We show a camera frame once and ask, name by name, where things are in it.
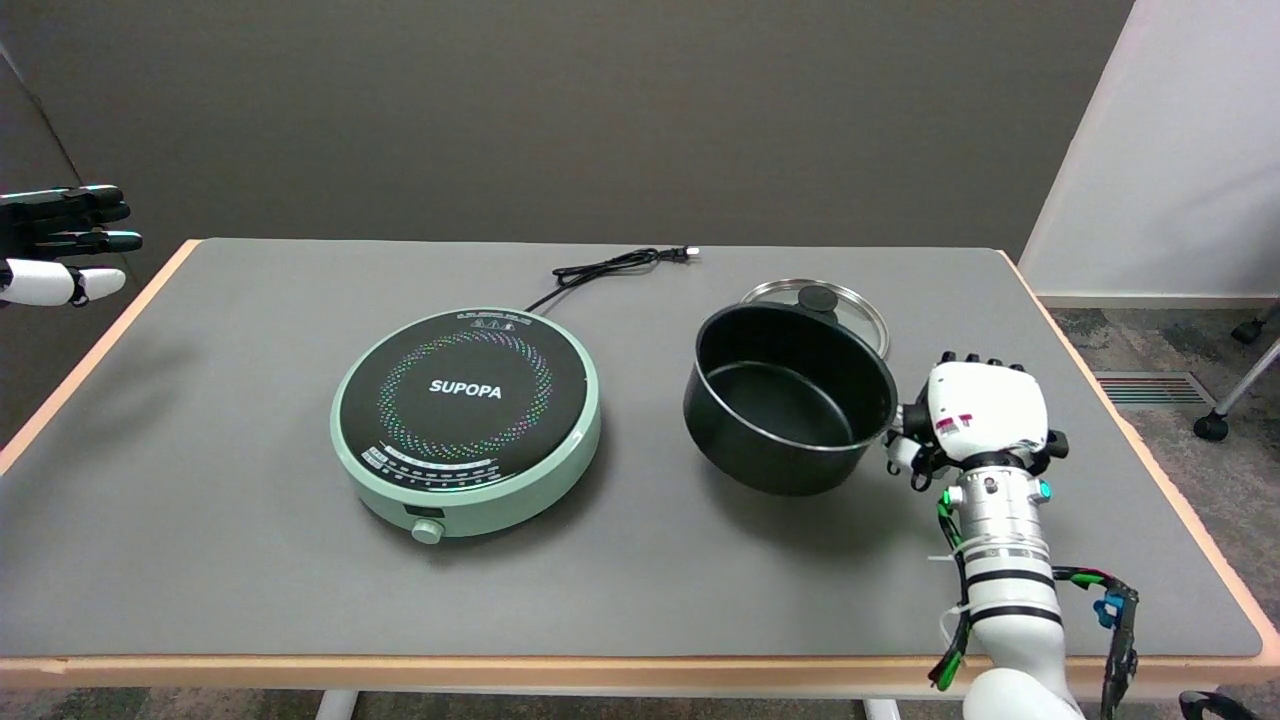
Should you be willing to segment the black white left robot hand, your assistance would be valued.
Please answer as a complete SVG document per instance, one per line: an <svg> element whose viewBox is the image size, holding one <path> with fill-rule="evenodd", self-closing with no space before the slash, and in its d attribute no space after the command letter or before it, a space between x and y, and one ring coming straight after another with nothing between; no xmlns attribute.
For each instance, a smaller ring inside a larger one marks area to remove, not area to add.
<svg viewBox="0 0 1280 720"><path fill-rule="evenodd" d="M1 196L4 305L84 305L119 292L127 273L106 265L68 265L68 258L123 255L143 247L132 231L111 231L131 217L114 184L56 187Z"/></svg>

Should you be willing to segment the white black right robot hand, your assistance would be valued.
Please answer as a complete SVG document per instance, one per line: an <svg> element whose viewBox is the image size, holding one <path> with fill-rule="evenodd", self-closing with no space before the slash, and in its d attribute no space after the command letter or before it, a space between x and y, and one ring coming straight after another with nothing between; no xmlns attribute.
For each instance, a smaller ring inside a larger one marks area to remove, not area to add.
<svg viewBox="0 0 1280 720"><path fill-rule="evenodd" d="M1042 475L1070 452L1068 437L1050 428L1038 380L1020 364L946 352L916 400L896 411L884 436L887 471L908 471L923 492L946 469L1020 468Z"/></svg>

